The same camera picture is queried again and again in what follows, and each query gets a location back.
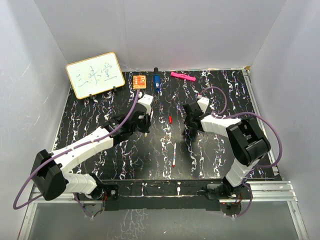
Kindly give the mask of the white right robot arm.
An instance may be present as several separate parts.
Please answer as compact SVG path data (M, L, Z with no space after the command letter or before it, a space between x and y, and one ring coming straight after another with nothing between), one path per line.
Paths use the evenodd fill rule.
M186 113L184 139L191 145L198 133L213 133L228 138L234 161L220 185L210 183L199 192L209 200L233 199L245 187L245 178L271 150L270 142L253 117L243 119L215 117L206 112L208 104L202 98L183 105Z

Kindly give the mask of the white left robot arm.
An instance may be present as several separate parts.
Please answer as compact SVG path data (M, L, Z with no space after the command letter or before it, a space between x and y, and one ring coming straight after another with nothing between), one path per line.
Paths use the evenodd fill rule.
M49 153L37 153L32 170L37 173L32 181L46 201L51 201L63 193L85 194L97 200L104 192L104 184L93 173L72 173L72 169L94 155L111 149L127 141L135 132L148 133L151 126L152 107L137 103L128 118L119 115L91 134Z

